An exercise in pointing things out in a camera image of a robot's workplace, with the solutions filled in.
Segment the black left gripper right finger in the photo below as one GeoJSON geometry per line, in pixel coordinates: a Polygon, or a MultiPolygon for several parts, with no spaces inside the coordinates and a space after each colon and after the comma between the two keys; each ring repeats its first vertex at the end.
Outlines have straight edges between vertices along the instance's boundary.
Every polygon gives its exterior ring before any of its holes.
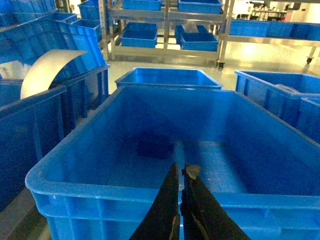
{"type": "Polygon", "coordinates": [[[180,212],[185,240],[248,240],[200,178],[201,167],[185,163],[182,169],[180,212]]]}

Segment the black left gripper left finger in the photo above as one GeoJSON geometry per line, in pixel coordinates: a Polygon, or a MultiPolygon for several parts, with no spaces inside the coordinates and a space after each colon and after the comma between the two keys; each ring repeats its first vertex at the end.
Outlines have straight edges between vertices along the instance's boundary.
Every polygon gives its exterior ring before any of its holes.
{"type": "Polygon", "coordinates": [[[178,240],[179,176],[177,163],[172,163],[146,216],[131,235],[131,240],[178,240]]]}

